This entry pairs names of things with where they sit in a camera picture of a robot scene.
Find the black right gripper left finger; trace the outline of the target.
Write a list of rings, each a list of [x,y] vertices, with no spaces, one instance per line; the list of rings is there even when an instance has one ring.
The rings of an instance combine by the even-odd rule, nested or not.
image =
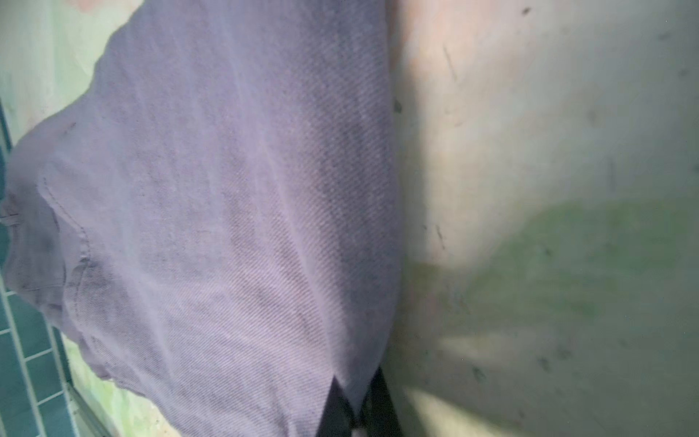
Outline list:
[[[329,394],[316,432],[317,437],[352,437],[355,413],[340,383],[332,380]]]

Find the purple trousers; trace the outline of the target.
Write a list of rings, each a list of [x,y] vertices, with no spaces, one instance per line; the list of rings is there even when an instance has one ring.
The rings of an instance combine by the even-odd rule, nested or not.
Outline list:
[[[400,294],[382,1],[147,1],[5,173],[7,287],[183,436],[355,413]]]

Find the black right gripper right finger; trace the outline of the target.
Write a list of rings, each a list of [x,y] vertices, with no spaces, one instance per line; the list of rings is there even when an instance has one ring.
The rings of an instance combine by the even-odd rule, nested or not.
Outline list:
[[[357,425],[360,437],[402,437],[397,413],[382,368],[371,380]]]

